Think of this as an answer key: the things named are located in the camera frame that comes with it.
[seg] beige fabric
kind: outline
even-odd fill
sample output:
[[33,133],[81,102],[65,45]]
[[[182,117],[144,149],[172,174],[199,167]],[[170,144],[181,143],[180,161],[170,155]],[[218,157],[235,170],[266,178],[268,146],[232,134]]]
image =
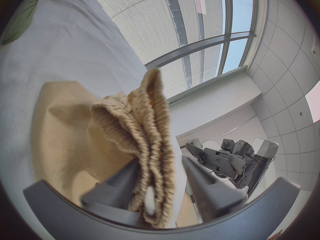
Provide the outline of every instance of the beige fabric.
[[[128,96],[121,92],[101,101],[78,82],[46,82],[33,120],[36,177],[80,205],[82,194],[138,157],[141,177],[129,209],[143,212],[146,222],[163,228],[174,194],[169,124],[156,69],[148,71]],[[156,191],[154,216],[143,211],[150,184]]]

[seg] white fabric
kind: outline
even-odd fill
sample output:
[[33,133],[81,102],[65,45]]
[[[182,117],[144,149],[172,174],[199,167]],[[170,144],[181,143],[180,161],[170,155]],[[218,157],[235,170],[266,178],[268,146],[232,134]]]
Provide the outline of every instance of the white fabric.
[[[140,86],[145,72],[97,0],[39,0],[26,32],[0,45],[0,180],[15,208],[41,238],[53,239],[31,211],[22,190],[35,182],[30,132],[43,83],[78,81],[102,98],[121,90],[130,93]],[[174,226],[186,176],[178,143],[174,136],[171,139],[178,186],[170,223]]]

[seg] green cloth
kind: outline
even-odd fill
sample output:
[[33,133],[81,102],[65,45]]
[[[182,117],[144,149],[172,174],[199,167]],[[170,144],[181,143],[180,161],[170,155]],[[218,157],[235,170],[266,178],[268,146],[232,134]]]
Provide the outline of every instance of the green cloth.
[[28,0],[28,2],[21,8],[2,40],[3,45],[17,40],[30,26],[32,17],[36,10],[37,2],[38,0]]

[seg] gathered fabric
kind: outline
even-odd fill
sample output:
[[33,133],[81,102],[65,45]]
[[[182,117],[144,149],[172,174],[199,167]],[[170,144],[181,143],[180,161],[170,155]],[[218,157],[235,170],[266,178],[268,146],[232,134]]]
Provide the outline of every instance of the gathered fabric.
[[[32,155],[38,180],[47,180],[80,205],[81,196],[134,158],[141,172],[129,210],[155,228],[170,219],[174,196],[174,154],[170,118],[157,69],[127,96],[98,100],[78,82],[46,82],[34,112]],[[144,209],[149,186],[155,212]]]

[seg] camera lens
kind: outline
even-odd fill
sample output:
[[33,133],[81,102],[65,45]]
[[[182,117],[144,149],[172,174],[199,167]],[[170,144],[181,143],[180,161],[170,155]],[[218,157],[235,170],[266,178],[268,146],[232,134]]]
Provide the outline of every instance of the camera lens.
[[224,147],[227,147],[230,145],[230,140],[226,139],[224,142],[223,142],[223,146]]

